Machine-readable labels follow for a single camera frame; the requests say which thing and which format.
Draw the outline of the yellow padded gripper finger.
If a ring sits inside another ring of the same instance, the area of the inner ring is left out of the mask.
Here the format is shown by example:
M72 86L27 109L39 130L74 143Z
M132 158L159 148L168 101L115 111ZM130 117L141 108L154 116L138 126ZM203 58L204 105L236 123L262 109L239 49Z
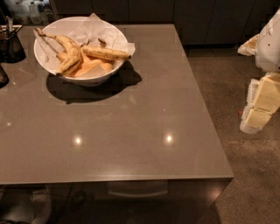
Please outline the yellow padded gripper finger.
M266 73L259 81L253 107L274 114L280 108L280 73Z

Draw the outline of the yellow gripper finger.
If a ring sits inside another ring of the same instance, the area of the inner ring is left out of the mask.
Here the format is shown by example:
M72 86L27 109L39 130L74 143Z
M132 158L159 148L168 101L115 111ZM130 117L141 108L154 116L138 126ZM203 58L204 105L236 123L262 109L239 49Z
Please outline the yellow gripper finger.
M269 111L259 108L245 108L245 123L250 127L262 129L272 117Z

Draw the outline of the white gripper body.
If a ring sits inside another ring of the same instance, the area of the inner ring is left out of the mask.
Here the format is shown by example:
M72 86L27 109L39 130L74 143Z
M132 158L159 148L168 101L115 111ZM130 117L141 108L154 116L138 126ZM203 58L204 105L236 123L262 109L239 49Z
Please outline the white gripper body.
M259 129L254 128L246 123L246 119L249 116L250 110L253 108L253 100L256 96L256 91L258 89L259 81L252 79L248 85L248 94L247 94L247 105L245 106L240 123L240 130L247 134L256 134Z

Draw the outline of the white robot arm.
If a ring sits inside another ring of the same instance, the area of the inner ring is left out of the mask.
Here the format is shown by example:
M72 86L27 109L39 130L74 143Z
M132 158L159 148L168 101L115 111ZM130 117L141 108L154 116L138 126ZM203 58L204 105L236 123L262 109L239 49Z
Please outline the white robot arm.
M260 80L249 83L247 105L241 116L240 130L256 134L280 108L280 9L237 52L254 56L256 66L265 72Z

